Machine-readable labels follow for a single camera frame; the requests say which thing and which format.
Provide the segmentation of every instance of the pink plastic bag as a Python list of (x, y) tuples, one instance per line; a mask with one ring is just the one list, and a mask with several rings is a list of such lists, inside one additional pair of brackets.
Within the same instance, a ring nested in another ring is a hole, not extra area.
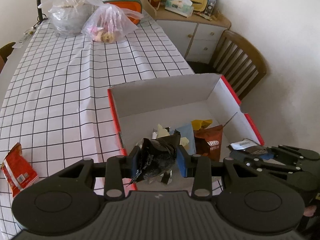
[(104, 43), (118, 41), (138, 28), (126, 14), (137, 19), (143, 18), (141, 13), (121, 9), (110, 3), (101, 5), (84, 24), (81, 33), (90, 36), (93, 41)]

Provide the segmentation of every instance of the lamp neck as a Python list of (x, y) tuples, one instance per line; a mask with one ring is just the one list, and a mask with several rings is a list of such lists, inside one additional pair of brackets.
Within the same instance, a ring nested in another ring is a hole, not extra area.
[[(37, 7), (41, 4), (41, 0), (37, 0)], [(42, 23), (44, 20), (43, 15), (42, 15), (42, 9), (38, 8), (38, 24)]]

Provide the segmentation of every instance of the white box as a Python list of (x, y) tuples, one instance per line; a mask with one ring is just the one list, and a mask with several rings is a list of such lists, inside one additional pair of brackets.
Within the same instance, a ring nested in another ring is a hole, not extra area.
[(229, 155), (227, 146), (230, 143), (243, 138), (264, 144), (249, 114), (241, 112), (241, 101), (225, 77), (219, 74), (191, 74), (123, 83), (111, 87), (108, 96), (124, 155), (129, 154), (142, 138), (151, 139), (152, 130), (158, 124), (174, 128), (194, 119), (212, 119), (212, 126), (224, 125), (220, 160)]

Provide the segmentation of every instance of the table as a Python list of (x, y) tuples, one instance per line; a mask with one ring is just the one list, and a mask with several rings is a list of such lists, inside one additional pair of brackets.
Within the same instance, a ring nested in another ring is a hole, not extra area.
[[(58, 39), (48, 21), (38, 27), (4, 96), (1, 162), (19, 141), (24, 158), (40, 179), (85, 157), (105, 162), (119, 155), (108, 87), (193, 73), (162, 28), (143, 13), (139, 28), (114, 44), (96, 43), (84, 35)], [(95, 192), (103, 194), (102, 179), (97, 179)], [(20, 231), (11, 203), (12, 194), (1, 172), (4, 239)]]

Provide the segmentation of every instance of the yellow container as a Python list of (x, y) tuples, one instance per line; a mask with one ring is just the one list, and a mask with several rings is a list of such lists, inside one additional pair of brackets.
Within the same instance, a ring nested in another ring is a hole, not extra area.
[(207, 7), (208, 0), (191, 0), (194, 11), (203, 12)]

